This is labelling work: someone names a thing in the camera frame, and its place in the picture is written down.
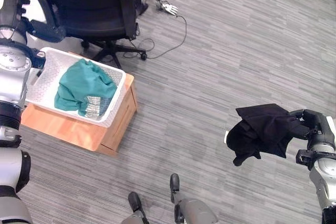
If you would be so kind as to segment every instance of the clothing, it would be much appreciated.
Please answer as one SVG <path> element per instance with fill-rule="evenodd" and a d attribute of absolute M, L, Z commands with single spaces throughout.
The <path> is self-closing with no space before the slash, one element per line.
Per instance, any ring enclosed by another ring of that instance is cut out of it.
<path fill-rule="evenodd" d="M 236 109 L 243 119 L 227 135 L 227 146 L 235 151 L 233 163 L 242 165 L 247 158 L 261 159 L 260 152 L 286 158 L 286 149 L 293 136 L 306 136 L 309 128 L 276 104 Z"/>
<path fill-rule="evenodd" d="M 98 118 L 105 113 L 116 90 L 116 84 L 100 67 L 81 59 L 61 77 L 55 108 L 78 110 L 79 115 Z"/>

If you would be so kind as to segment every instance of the green cloth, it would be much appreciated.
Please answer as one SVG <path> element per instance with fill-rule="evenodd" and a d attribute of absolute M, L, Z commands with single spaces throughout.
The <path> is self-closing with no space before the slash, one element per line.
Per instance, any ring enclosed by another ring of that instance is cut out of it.
<path fill-rule="evenodd" d="M 84 59 L 73 64 L 61 77 L 55 96 L 55 108 L 65 111 L 78 110 L 78 114 L 85 116 L 90 105 L 87 96 L 100 97 L 101 101 L 95 106 L 99 115 L 107 109 L 107 100 L 110 102 L 117 86 L 111 78 L 97 65 Z"/>

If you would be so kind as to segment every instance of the laundry basket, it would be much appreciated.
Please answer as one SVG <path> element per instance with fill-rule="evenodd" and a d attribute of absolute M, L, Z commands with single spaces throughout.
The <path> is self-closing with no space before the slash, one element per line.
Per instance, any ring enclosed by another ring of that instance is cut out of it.
<path fill-rule="evenodd" d="M 55 108 L 54 101 L 59 87 L 59 80 L 63 74 L 68 70 L 69 67 L 71 67 L 80 59 L 85 59 L 86 61 L 88 61 L 88 59 L 50 47 L 45 47 L 40 51 L 45 52 L 46 63 L 42 73 L 36 69 L 32 69 L 30 71 L 30 75 L 27 81 L 28 92 L 26 101 L 73 119 L 103 127 L 109 127 L 113 122 L 113 119 L 125 95 L 124 83 L 126 79 L 126 73 L 120 69 L 94 62 L 94 64 L 99 66 L 110 76 L 113 82 L 117 85 L 117 90 L 115 91 L 115 94 L 104 115 L 99 117 L 97 120 L 87 118 L 85 116 L 79 115 L 78 111 L 64 111 Z"/>

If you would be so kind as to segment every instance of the chair base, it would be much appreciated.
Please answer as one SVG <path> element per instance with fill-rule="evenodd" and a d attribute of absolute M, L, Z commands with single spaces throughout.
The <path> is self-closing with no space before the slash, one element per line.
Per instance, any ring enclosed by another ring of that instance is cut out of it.
<path fill-rule="evenodd" d="M 141 55 L 142 60 L 146 60 L 147 58 L 146 50 L 140 49 L 140 48 L 134 48 L 134 47 L 120 46 L 116 44 L 116 41 L 100 42 L 100 41 L 83 40 L 81 45 L 85 49 L 87 49 L 89 48 L 90 43 L 102 48 L 102 50 L 96 56 L 94 56 L 92 60 L 100 61 L 106 55 L 111 55 L 115 64 L 117 65 L 119 69 L 122 69 L 122 68 L 118 60 L 118 57 L 116 55 L 117 52 L 137 52 Z"/>

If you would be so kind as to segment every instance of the white robotic hand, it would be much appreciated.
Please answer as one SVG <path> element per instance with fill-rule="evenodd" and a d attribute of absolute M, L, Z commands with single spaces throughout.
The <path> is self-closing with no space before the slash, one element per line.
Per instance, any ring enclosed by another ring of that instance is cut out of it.
<path fill-rule="evenodd" d="M 176 16 L 177 12 L 179 11 L 176 6 L 170 4 L 167 1 L 161 2 L 161 9 L 174 16 Z"/>

